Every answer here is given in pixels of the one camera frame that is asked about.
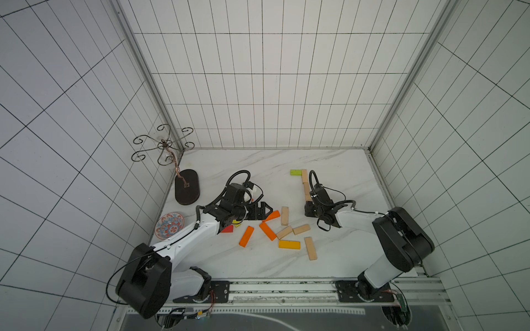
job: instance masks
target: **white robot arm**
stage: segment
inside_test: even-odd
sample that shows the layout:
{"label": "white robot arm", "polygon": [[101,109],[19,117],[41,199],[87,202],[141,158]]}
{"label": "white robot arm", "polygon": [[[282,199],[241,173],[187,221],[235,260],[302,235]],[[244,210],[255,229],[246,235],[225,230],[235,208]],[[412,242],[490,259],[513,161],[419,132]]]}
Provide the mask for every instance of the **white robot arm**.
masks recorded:
{"label": "white robot arm", "polygon": [[[243,184],[231,183],[241,173],[247,174],[246,181]],[[311,175],[317,181],[316,186],[313,186]],[[263,220],[272,213],[264,202],[258,207],[263,192],[254,200],[257,185],[249,179],[248,171],[235,173],[212,203],[205,207],[197,206],[195,223],[151,247],[138,245],[124,266],[116,294],[144,318],[153,316],[168,299],[184,296],[205,299],[211,281],[206,272],[197,267],[183,272],[173,270],[196,246],[220,233],[233,220]],[[412,269],[434,249],[430,238],[404,209],[394,208],[386,214],[358,211],[346,207],[346,203],[355,206],[351,200],[333,203],[314,171],[310,172],[310,184],[313,202],[307,203],[311,205],[306,205],[306,216],[318,217],[330,228],[355,228],[377,235],[383,246],[385,254],[358,276],[361,299],[372,301],[382,286]]]}

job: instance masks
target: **white marble surface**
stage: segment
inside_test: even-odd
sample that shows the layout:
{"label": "white marble surface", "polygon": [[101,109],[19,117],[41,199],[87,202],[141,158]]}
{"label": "white marble surface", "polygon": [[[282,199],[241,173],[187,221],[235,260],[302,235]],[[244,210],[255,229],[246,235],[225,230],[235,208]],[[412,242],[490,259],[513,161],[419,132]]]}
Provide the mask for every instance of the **white marble surface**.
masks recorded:
{"label": "white marble surface", "polygon": [[[329,232],[319,229],[316,218],[304,216],[301,177],[289,173],[291,169],[315,170],[323,185],[356,200],[358,209],[386,211],[388,206],[363,150],[194,150],[182,159],[181,169],[188,168],[199,174],[199,200],[182,206],[175,201],[172,187],[162,214],[179,212],[185,216],[186,224],[193,222],[197,204],[211,202],[230,175],[247,169],[252,174],[250,180],[263,188],[263,201],[275,210],[288,206],[289,225],[294,228],[308,223],[311,230],[284,238],[300,241],[301,250],[280,249],[278,239],[271,241],[259,228],[261,221],[244,221],[233,233],[219,234],[204,242],[177,266],[177,271],[198,266],[213,278],[356,277],[383,253],[375,235],[346,228],[332,228]],[[234,182],[241,183],[244,178],[240,175]],[[336,192],[330,192],[330,197],[342,200]],[[267,224],[274,232],[283,228],[279,218]],[[254,233],[243,248],[238,243],[247,226],[254,227]],[[313,238],[317,260],[309,260],[304,237]],[[407,276],[416,273],[413,270]]]}

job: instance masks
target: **black mounting plate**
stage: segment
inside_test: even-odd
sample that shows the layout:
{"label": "black mounting plate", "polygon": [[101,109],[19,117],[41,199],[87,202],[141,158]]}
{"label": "black mounting plate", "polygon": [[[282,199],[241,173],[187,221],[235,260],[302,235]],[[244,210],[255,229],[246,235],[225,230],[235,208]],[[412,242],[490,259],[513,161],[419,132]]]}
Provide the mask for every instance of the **black mounting plate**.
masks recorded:
{"label": "black mounting plate", "polygon": [[[229,281],[211,281],[210,291],[215,294],[215,303],[227,303],[228,294],[230,293],[230,282]],[[192,296],[186,296],[181,298],[173,299],[173,303],[197,303],[193,300]],[[206,300],[201,303],[211,303],[211,296],[208,295]]]}
{"label": "black mounting plate", "polygon": [[[339,302],[365,302],[357,295],[357,288],[355,287],[357,281],[335,281],[337,294],[339,295]],[[389,290],[390,285],[385,284],[380,290]],[[394,302],[394,295],[386,292],[379,292],[377,297],[372,302]]]}

